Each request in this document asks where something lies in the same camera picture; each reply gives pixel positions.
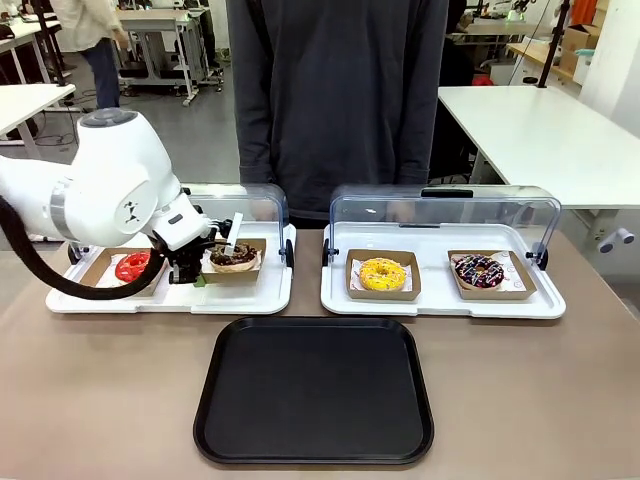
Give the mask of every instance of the sleeve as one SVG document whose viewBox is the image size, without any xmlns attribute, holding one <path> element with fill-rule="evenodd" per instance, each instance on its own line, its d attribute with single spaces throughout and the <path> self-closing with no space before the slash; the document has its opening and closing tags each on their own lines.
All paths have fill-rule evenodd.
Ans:
<svg viewBox="0 0 640 480">
<path fill-rule="evenodd" d="M 447 0 L 421 0 L 407 41 L 396 183 L 426 184 L 438 106 Z"/>
<path fill-rule="evenodd" d="M 109 30 L 122 28 L 118 15 L 109 0 L 81 0 L 89 15 Z"/>
<path fill-rule="evenodd" d="M 236 133 L 242 183 L 271 183 L 271 89 L 269 59 L 249 11 L 247 0 L 227 0 L 233 56 Z"/>
</svg>

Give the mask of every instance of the black sweatshirt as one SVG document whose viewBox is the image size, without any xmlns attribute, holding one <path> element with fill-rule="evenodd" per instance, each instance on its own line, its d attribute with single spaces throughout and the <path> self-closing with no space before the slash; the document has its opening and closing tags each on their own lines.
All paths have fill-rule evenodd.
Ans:
<svg viewBox="0 0 640 480">
<path fill-rule="evenodd" d="M 303 218 L 342 184 L 425 184 L 447 4 L 227 0 L 241 182 Z"/>
</svg>

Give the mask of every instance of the display case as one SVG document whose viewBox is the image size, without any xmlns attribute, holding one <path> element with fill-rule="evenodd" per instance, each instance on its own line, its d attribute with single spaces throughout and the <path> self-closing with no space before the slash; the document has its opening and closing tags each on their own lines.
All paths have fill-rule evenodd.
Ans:
<svg viewBox="0 0 640 480">
<path fill-rule="evenodd" d="M 59 313 L 271 314 L 282 310 L 289 303 L 291 293 L 296 239 L 295 228 L 288 225 L 282 191 L 274 185 L 193 184 L 187 188 L 191 202 L 211 220 L 232 219 L 235 213 L 243 215 L 238 242 L 245 240 L 263 246 L 259 271 L 253 276 L 220 274 L 210 282 L 173 285 L 169 283 L 169 269 L 166 269 L 151 294 L 143 292 L 122 300 L 90 301 L 52 290 L 47 296 L 47 307 Z M 149 246 L 149 239 L 139 234 L 122 248 Z M 86 253 L 69 268 L 65 277 L 87 284 L 91 269 L 109 249 L 90 246 L 84 250 Z M 203 257 L 202 261 L 204 272 L 208 259 Z"/>
<path fill-rule="evenodd" d="M 322 303 L 340 314 L 560 317 L 565 302 L 545 271 L 560 213 L 560 203 L 536 187 L 343 187 L 325 229 Z M 354 259 L 366 259 L 367 251 L 383 258 L 413 254 L 413 295 L 364 292 L 354 282 Z M 505 280 L 513 271 L 524 293 L 461 288 L 454 260 L 476 252 L 509 257 Z"/>
</svg>

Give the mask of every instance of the white robotic arm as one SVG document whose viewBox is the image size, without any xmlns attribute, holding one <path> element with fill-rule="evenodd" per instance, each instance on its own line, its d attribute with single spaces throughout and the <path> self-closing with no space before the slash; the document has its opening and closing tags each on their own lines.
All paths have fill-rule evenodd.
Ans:
<svg viewBox="0 0 640 480">
<path fill-rule="evenodd" d="M 141 114 L 96 111 L 78 122 L 78 137 L 71 165 L 0 156 L 0 195 L 27 232 L 104 247 L 143 232 L 169 259 L 173 283 L 195 282 L 204 249 L 231 222 L 196 210 Z"/>
</svg>

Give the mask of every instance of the black serving tray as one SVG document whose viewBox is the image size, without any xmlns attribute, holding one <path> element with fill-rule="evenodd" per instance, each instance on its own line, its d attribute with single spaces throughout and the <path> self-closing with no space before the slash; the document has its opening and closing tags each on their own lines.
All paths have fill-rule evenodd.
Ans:
<svg viewBox="0 0 640 480">
<path fill-rule="evenodd" d="M 228 325 L 193 427 L 205 457 L 232 464 L 406 464 L 433 433 L 411 333 L 345 317 Z"/>
</svg>

